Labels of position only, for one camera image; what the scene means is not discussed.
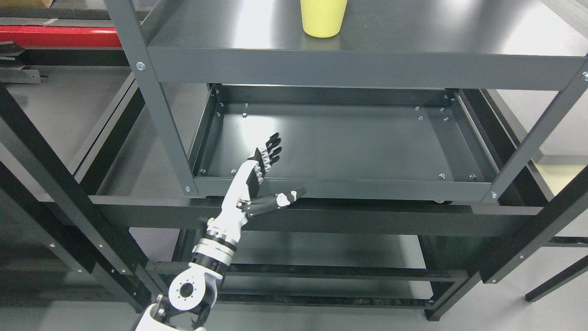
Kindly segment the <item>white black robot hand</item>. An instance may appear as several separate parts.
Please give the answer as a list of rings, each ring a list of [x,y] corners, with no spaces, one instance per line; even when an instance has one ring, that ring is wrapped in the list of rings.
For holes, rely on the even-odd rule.
[[[286,209],[307,192],[305,187],[300,187],[258,196],[267,173],[280,158],[280,144],[281,138],[276,132],[257,145],[241,164],[223,199],[220,214],[207,226],[207,236],[235,245],[241,239],[242,227],[250,218]]]

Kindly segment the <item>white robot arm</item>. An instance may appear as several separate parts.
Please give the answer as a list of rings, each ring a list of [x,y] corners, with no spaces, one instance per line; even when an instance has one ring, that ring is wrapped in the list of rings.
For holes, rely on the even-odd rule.
[[[178,331],[171,318],[193,314],[191,328],[204,324],[218,299],[218,283],[229,268],[241,239],[241,229],[209,226],[193,248],[188,268],[172,280],[168,293],[159,295],[135,321],[133,331]]]

